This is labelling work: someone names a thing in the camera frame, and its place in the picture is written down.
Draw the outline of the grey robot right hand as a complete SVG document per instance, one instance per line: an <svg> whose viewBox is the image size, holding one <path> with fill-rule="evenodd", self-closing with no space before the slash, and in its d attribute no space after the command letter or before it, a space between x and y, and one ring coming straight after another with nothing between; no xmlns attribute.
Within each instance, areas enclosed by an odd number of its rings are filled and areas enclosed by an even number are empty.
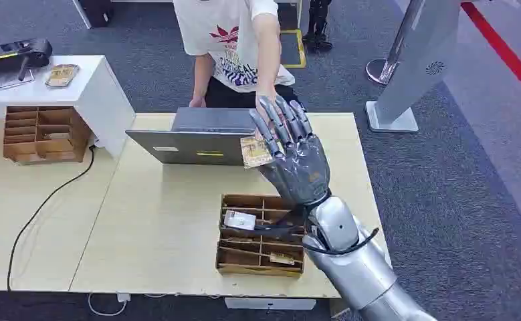
<svg viewBox="0 0 521 321"><path fill-rule="evenodd" d="M259 171L292 204L316 206L331 196L330 166L301 103L281 96L257 97L250 110L271 161Z"/></svg>

